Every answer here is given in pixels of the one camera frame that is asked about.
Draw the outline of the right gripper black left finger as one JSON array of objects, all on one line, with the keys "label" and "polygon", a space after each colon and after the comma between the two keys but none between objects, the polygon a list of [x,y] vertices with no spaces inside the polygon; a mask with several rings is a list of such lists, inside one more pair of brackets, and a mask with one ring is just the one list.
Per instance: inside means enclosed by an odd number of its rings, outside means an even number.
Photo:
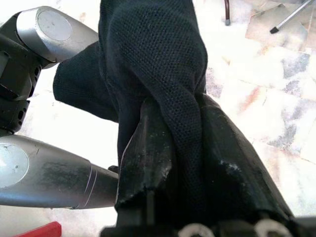
[{"label": "right gripper black left finger", "polygon": [[156,101],[147,99],[122,156],[117,205],[129,205],[154,192],[170,200],[173,186],[173,140]]}]

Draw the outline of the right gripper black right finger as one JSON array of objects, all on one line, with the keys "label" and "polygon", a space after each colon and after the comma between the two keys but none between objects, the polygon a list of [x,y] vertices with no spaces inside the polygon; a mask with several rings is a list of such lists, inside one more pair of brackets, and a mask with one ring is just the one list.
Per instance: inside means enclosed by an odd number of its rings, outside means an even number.
[{"label": "right gripper black right finger", "polygon": [[206,191],[216,218],[256,218],[292,212],[252,144],[208,95],[197,96],[203,131]]}]

